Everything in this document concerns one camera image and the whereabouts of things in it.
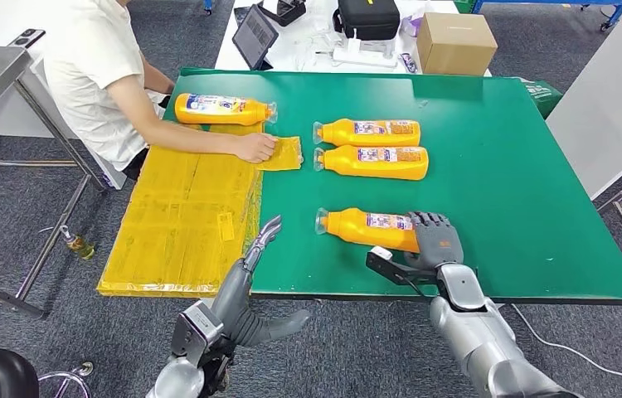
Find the person's right hand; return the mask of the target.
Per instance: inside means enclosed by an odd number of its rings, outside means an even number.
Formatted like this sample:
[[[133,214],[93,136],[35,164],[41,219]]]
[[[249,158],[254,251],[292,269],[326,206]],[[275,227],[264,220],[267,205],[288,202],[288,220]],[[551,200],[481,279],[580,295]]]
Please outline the person's right hand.
[[[233,138],[232,153],[248,163],[262,163],[269,160],[278,139],[267,133],[249,133]]]

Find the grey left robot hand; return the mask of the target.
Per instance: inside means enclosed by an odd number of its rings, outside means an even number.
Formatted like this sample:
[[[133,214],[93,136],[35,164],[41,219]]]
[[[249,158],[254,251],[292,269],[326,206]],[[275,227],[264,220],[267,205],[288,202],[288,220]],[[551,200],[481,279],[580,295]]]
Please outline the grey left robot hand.
[[[248,250],[231,266],[213,302],[212,312],[222,321],[223,334],[238,346],[253,347],[300,332],[311,318],[311,313],[302,309],[286,317],[266,319],[250,308],[256,266],[281,229],[280,215],[263,225]]]

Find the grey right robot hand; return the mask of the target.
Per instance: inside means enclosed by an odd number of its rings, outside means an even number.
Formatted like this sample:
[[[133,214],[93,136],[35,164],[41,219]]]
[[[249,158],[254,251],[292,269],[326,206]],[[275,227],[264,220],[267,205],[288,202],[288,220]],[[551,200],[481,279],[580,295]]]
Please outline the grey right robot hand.
[[[435,212],[408,213],[419,252],[405,252],[406,263],[416,269],[435,269],[442,264],[463,264],[464,252],[459,235],[447,216]]]

